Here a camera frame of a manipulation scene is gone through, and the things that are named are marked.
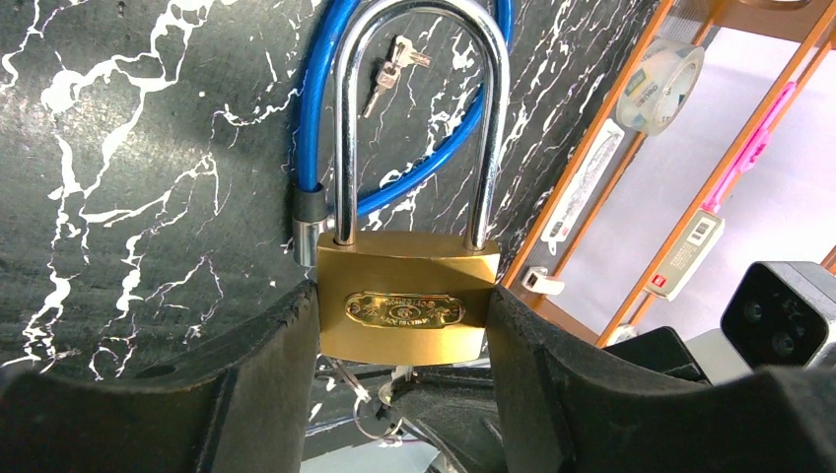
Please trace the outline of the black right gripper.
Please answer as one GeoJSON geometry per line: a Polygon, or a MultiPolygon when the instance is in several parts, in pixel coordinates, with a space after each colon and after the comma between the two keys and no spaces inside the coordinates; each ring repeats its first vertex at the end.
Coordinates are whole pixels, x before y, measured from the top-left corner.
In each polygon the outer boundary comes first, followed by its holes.
{"type": "Polygon", "coordinates": [[[633,365],[671,377],[710,385],[711,381],[677,332],[663,326],[604,348],[633,365]]]}

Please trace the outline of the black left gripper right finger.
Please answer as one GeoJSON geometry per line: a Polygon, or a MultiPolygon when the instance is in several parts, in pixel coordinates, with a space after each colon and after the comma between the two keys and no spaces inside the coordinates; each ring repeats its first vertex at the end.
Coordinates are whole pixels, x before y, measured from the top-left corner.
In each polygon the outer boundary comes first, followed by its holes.
{"type": "Polygon", "coordinates": [[[767,368],[718,386],[653,372],[502,287],[486,334],[512,472],[831,472],[835,373],[767,368]]]}

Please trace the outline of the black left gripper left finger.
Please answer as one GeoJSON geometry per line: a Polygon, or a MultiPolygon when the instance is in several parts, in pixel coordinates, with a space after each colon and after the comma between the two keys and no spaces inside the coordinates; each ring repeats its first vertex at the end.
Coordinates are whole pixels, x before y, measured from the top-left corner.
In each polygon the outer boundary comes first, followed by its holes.
{"type": "Polygon", "coordinates": [[[134,377],[1,371],[5,472],[296,472],[318,349],[316,285],[134,377]]]}

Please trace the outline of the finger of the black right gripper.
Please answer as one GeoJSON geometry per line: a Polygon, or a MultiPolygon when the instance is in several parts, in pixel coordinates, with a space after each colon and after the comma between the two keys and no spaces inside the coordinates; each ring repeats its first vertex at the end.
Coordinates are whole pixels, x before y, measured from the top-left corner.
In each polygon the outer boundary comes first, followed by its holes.
{"type": "Polygon", "coordinates": [[[379,398],[444,456],[449,472],[508,470],[488,368],[417,368],[384,384],[379,398]]]}

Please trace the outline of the brass padlock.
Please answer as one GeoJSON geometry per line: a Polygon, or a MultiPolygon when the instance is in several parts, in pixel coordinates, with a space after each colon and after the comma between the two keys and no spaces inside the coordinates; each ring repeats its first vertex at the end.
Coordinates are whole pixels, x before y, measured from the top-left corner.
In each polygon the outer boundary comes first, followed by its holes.
{"type": "Polygon", "coordinates": [[[377,1],[341,39],[335,58],[335,225],[317,243],[320,349],[328,357],[431,366],[478,357],[500,249],[487,236],[503,157],[510,60],[496,21],[473,1],[377,1]],[[446,16],[476,40],[486,66],[482,155],[462,236],[359,229],[358,73],[372,36],[410,13],[446,16]]]}

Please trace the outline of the silver padlock keys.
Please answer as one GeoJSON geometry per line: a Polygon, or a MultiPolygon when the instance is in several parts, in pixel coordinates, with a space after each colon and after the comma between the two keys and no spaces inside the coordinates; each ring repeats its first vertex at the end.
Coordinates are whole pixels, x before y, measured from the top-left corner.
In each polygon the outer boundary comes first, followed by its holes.
{"type": "Polygon", "coordinates": [[[363,436],[387,446],[424,441],[423,434],[396,414],[392,406],[395,386],[411,380],[414,367],[366,364],[326,356],[323,359],[336,378],[354,393],[352,420],[363,436]]]}

